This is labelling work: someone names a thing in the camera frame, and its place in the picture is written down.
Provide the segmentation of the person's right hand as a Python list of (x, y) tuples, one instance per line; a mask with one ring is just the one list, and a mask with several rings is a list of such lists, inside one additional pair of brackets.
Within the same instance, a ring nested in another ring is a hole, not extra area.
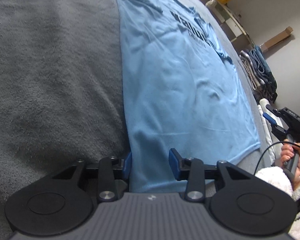
[(299, 156), (299, 161), (296, 167), (295, 177), (293, 180), (294, 183), (300, 181), (300, 143), (297, 142), (295, 145), (292, 145), (287, 143), (286, 140), (286, 143), (284, 143), (283, 146), (281, 147), (281, 153), (280, 153), (281, 167), (284, 168), (286, 166), (285, 163), (290, 161), (290, 159), (292, 159), (296, 153)]

